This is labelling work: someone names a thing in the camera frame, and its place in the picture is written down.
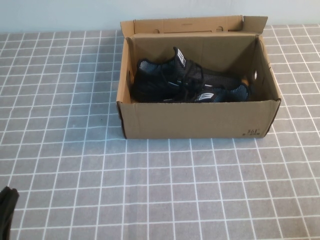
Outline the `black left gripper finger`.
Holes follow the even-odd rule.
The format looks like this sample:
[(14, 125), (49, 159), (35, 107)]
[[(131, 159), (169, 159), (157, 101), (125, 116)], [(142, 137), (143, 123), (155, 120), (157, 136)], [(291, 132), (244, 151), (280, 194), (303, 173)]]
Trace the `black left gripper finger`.
[(8, 218), (8, 201), (7, 196), (10, 193), (10, 188), (6, 186), (1, 192), (0, 192), (0, 227), (4, 228), (5, 223), (7, 222)]
[(14, 210), (19, 199), (19, 193), (15, 188), (10, 188), (7, 199), (7, 221), (4, 228), (0, 228), (0, 240), (9, 240), (11, 232), (11, 224), (13, 220)]

